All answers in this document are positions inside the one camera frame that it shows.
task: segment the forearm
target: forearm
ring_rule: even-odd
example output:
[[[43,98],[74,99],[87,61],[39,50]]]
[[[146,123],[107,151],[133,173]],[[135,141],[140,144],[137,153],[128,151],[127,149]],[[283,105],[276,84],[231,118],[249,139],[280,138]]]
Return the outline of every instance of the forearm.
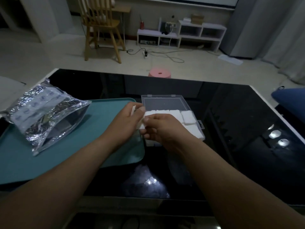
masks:
[[[110,140],[99,137],[70,158],[12,192],[0,205],[5,228],[54,228],[62,224],[111,154]]]
[[[223,228],[304,228],[303,216],[238,172],[205,143],[181,146],[182,159]]]

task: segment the stack of cotton pads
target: stack of cotton pads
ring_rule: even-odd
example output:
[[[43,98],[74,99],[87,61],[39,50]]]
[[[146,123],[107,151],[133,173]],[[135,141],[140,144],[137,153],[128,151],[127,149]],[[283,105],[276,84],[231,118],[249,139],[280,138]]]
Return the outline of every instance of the stack of cotton pads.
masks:
[[[144,116],[149,116],[152,114],[171,114],[173,115],[179,122],[183,124],[183,126],[195,137],[204,140],[205,137],[202,132],[198,129],[197,120],[192,111],[179,111],[179,110],[153,110],[145,112]],[[144,124],[141,124],[139,129],[145,129]],[[146,146],[161,146],[158,142],[145,140]]]

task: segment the white screen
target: white screen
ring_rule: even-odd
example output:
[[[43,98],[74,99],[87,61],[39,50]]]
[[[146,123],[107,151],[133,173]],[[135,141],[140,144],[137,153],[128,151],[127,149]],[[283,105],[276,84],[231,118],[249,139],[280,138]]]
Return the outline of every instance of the white screen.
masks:
[[[185,1],[196,1],[196,2],[209,3],[209,4],[236,6],[238,0],[185,0]]]

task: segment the chair leg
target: chair leg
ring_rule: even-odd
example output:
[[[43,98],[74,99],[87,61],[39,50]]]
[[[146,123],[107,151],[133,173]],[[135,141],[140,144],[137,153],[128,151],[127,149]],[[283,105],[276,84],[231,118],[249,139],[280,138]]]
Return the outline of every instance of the chair leg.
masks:
[[[86,43],[85,43],[85,61],[88,61],[89,59],[89,50],[90,50],[89,40],[90,40],[90,26],[87,26]]]
[[[121,62],[121,57],[120,57],[120,54],[119,54],[119,50],[117,49],[117,45],[116,45],[112,30],[109,30],[109,33],[111,35],[111,39],[112,39],[112,43],[113,43],[113,46],[114,46],[114,49],[115,49],[117,60],[119,61],[119,63],[122,63]]]
[[[126,49],[125,49],[125,44],[124,44],[124,42],[123,42],[123,40],[122,40],[122,38],[121,38],[120,32],[119,32],[119,30],[117,29],[117,27],[115,28],[115,31],[116,31],[117,36],[119,37],[119,42],[120,42],[120,44],[121,44],[122,47],[123,47],[123,51],[125,51],[125,50],[126,50]]]
[[[97,49],[98,48],[98,43],[97,43],[97,30],[96,28],[93,28],[93,41],[94,41],[94,48]]]

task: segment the hand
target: hand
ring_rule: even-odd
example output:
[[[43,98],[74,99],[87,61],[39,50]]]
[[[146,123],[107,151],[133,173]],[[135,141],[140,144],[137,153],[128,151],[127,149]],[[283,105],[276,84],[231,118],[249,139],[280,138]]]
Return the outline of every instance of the hand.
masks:
[[[170,114],[146,116],[144,125],[145,129],[140,130],[144,138],[159,142],[168,151],[177,152],[181,143],[197,139]]]
[[[136,111],[131,116],[132,107],[136,106]],[[137,124],[143,118],[145,107],[143,104],[129,102],[113,119],[105,132],[101,135],[111,143],[113,149],[122,146],[137,129]]]

